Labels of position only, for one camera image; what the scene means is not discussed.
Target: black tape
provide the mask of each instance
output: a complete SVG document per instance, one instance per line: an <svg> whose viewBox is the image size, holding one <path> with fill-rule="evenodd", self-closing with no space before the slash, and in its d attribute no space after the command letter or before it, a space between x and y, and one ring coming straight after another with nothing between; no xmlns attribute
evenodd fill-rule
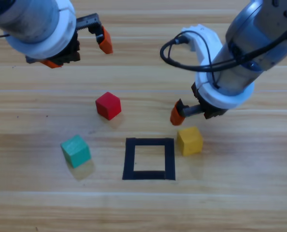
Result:
<svg viewBox="0 0 287 232"><path fill-rule="evenodd" d="M125 146L123 180L176 180L173 139L127 138ZM165 146L165 171L134 171L136 146Z"/></svg>

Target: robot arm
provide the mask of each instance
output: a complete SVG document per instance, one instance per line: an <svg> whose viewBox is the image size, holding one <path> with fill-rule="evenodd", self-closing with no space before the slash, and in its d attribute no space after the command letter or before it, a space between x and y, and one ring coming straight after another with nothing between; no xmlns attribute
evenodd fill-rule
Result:
<svg viewBox="0 0 287 232"><path fill-rule="evenodd" d="M254 81L287 56L287 0L252 0L229 27L223 46L217 34L202 25L182 29L170 46L185 41L182 37L197 52L201 66L165 58L169 43L161 49L161 57L197 72L192 90L200 104L189 107L178 101L172 110L173 125L200 113L206 119L223 115L249 99Z"/></svg>
<svg viewBox="0 0 287 232"><path fill-rule="evenodd" d="M28 63L50 68L79 61L78 30L96 35L104 53L113 52L109 33L97 14L76 19L70 0L0 0L0 29Z"/></svg>

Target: wood grain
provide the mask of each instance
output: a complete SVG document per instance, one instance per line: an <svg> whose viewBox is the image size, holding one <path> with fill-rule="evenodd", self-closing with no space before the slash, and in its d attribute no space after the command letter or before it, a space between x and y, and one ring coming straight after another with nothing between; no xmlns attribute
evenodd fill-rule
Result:
<svg viewBox="0 0 287 232"><path fill-rule="evenodd" d="M194 74L165 65L159 48L198 23L224 40L248 2L73 0L78 16L99 13L115 53L82 31L82 61L57 70L26 64L0 39L0 232L287 232L287 59L240 108L169 122L179 98L196 103ZM174 57L196 60L183 48ZM123 108L110 122L94 104L106 91ZM122 180L127 137L175 138L191 126L204 149L175 149L176 181ZM76 134L92 161L74 170L59 145ZM137 151L136 170L163 168L163 149Z"/></svg>

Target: red cube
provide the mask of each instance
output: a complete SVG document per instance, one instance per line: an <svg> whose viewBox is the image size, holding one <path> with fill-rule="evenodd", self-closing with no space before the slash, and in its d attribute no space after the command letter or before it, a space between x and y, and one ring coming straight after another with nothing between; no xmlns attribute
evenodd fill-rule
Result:
<svg viewBox="0 0 287 232"><path fill-rule="evenodd" d="M121 101L110 92L96 100L97 112L104 118L111 120L121 113Z"/></svg>

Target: green cube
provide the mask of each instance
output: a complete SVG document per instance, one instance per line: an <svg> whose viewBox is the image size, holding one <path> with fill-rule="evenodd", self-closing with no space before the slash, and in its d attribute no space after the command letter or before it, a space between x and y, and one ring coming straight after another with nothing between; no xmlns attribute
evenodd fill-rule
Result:
<svg viewBox="0 0 287 232"><path fill-rule="evenodd" d="M73 168L77 168L91 159L89 147L79 135L62 143L61 147L65 159Z"/></svg>

